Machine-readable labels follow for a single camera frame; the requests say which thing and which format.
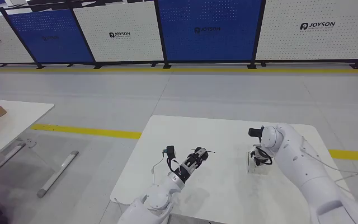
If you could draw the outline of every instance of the white panel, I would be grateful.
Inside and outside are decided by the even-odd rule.
[[[32,63],[29,53],[21,44],[3,16],[0,16],[0,63]]]
[[[154,2],[76,8],[74,13],[96,61],[163,60]],[[110,33],[120,34],[113,38]]]
[[[357,43],[357,0],[267,0],[256,59],[356,59]]]

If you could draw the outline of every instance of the black logo text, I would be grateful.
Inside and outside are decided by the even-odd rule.
[[[304,22],[303,24],[301,24],[300,30],[313,30],[313,29],[317,29],[317,28],[322,28],[322,27],[328,27],[328,28],[332,28],[334,27],[336,24],[336,22],[311,22],[311,24],[309,25],[307,22]]]
[[[130,36],[130,32],[110,32],[111,38],[120,38],[125,36]]]
[[[196,27],[194,28],[194,33],[199,34],[201,32],[212,32],[212,31],[220,31],[220,27]]]
[[[59,36],[43,36],[44,41],[54,40],[54,39],[60,39],[60,37]]]

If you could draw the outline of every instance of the cardboard box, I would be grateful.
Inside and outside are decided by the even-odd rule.
[[[6,110],[0,106],[0,117],[6,114]]]

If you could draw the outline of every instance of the perforated wall panel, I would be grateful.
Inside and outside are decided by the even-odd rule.
[[[250,60],[261,0],[158,0],[168,60]]]
[[[355,58],[357,0],[267,0],[257,60]]]
[[[163,60],[153,2],[74,9],[98,62]]]
[[[31,56],[21,44],[3,16],[0,16],[0,63],[32,63]]]
[[[9,15],[40,63],[92,62],[70,10]]]

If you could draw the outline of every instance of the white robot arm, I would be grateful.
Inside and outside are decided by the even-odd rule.
[[[282,173],[306,199],[312,224],[358,224],[358,204],[341,192],[314,148],[292,126],[251,128],[249,135],[261,143],[250,153],[251,159],[262,165],[275,158]]]
[[[209,156],[206,149],[198,147],[176,170],[172,170],[171,161],[175,158],[174,146],[168,146],[165,152],[168,155],[167,163],[171,172],[160,184],[152,185],[137,198],[122,214],[118,224],[161,224],[173,208],[172,194],[181,192],[194,170]],[[163,213],[159,216],[153,214],[144,205],[146,200],[153,209]]]

